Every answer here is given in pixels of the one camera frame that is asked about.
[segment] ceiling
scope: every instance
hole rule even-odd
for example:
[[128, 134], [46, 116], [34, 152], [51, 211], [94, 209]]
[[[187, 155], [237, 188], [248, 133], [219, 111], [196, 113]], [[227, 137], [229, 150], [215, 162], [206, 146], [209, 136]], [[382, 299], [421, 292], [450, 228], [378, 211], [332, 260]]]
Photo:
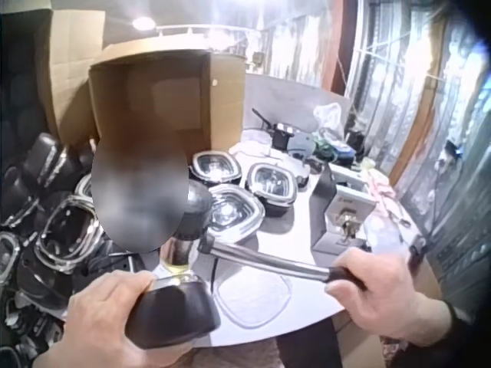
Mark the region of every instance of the ceiling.
[[137, 31], [135, 18], [157, 25], [217, 24], [263, 29], [287, 19], [316, 14], [330, 0], [51, 0], [53, 9], [104, 10], [104, 45], [157, 35]]

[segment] hand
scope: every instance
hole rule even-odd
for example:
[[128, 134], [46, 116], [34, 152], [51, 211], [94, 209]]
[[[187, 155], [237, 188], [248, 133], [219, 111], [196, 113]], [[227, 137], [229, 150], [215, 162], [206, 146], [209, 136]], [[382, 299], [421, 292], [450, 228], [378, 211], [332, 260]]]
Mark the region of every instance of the hand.
[[326, 292], [364, 330], [429, 346], [441, 340], [450, 329], [448, 307], [414, 290], [402, 257], [373, 255], [350, 248], [334, 265], [346, 267], [367, 286], [366, 291], [350, 281], [333, 281], [326, 286]]
[[174, 364], [190, 350], [188, 343], [141, 350], [124, 334], [131, 309], [154, 279], [147, 271], [114, 271], [72, 296], [63, 338], [37, 358], [33, 367], [151, 368]]

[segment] person's left hand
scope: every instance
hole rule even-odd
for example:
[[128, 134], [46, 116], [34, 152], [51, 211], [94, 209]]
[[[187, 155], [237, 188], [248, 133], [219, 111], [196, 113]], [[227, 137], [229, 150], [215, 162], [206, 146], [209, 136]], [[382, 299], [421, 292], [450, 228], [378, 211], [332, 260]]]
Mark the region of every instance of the person's left hand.
[[174, 364], [191, 349], [189, 343], [142, 350], [124, 333], [137, 298], [154, 280], [147, 271], [114, 271], [72, 296], [63, 338], [37, 358], [33, 367], [154, 368]]

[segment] person's right hand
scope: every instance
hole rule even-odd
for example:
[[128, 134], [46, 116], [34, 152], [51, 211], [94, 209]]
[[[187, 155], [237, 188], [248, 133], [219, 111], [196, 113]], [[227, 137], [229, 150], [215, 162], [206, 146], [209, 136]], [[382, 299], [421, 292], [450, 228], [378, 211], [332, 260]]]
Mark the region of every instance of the person's right hand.
[[326, 286], [326, 292], [364, 330], [428, 346], [441, 340], [450, 329], [447, 305], [414, 290], [402, 257], [350, 248], [334, 265], [347, 268], [367, 286], [366, 291], [350, 281], [333, 281]]
[[37, 358], [33, 367], [154, 368], [174, 364], [191, 349], [189, 343], [142, 350], [124, 333], [138, 297], [154, 280], [148, 271], [114, 271], [72, 296], [63, 338]]

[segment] plastic bag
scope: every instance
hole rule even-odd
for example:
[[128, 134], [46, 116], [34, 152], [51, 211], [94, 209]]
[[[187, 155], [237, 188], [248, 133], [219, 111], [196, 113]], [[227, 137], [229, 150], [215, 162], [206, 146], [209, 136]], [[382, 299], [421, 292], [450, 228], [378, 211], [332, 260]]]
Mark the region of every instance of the plastic bag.
[[344, 128], [341, 123], [341, 106], [339, 103], [316, 106], [314, 117], [319, 122], [317, 134], [327, 141], [343, 140]]

